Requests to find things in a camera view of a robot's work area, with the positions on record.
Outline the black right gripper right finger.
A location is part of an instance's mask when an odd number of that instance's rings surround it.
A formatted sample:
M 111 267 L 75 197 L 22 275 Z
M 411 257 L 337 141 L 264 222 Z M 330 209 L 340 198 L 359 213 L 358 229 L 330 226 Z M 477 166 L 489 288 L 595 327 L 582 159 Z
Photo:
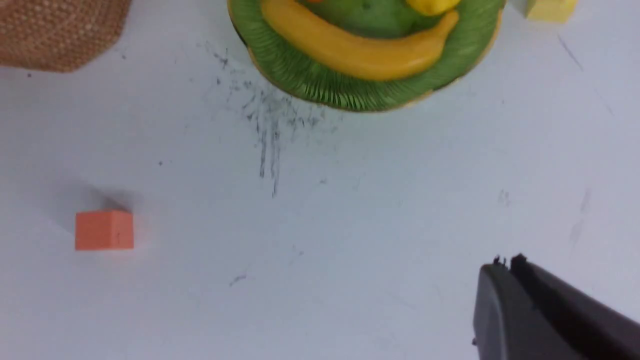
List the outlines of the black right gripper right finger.
M 584 360 L 637 360 L 639 324 L 519 254 L 510 273 L 534 310 Z

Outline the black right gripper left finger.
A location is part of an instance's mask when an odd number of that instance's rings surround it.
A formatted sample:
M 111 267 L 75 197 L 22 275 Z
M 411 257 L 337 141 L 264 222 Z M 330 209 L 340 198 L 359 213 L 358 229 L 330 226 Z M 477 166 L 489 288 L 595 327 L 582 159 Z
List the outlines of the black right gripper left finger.
M 480 360 L 583 360 L 496 256 L 478 272 L 473 345 Z

